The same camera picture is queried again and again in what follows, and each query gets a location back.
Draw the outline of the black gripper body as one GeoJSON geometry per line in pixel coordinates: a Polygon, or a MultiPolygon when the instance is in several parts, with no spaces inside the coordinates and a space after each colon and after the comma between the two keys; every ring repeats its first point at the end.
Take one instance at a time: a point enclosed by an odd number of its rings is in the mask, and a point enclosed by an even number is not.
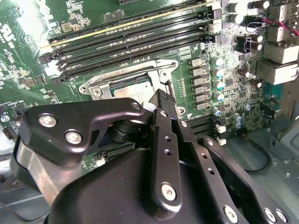
{"type": "MultiPolygon", "coordinates": [[[[218,219],[194,167],[180,164],[182,208],[170,224],[216,224],[218,219]]],[[[68,184],[48,216],[50,224],[157,224],[148,196],[150,152],[132,150],[68,184]]]]}

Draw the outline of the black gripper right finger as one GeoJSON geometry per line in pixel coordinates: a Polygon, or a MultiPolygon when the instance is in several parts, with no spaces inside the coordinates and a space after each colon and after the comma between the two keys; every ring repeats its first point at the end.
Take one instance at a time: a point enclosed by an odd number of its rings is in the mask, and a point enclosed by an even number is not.
{"type": "Polygon", "coordinates": [[[171,224],[289,224],[287,212],[212,138],[175,118],[183,207],[171,224]]]}

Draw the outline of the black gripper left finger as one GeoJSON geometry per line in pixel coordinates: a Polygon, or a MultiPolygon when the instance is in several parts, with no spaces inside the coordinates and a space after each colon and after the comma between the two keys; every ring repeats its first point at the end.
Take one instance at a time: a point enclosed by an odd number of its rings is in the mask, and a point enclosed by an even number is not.
{"type": "Polygon", "coordinates": [[[175,100],[157,90],[140,105],[131,98],[35,106],[26,110],[14,150],[18,165],[27,171],[49,205],[81,176],[88,152],[106,139],[146,145],[152,152],[146,204],[166,213],[182,206],[175,100]]]}

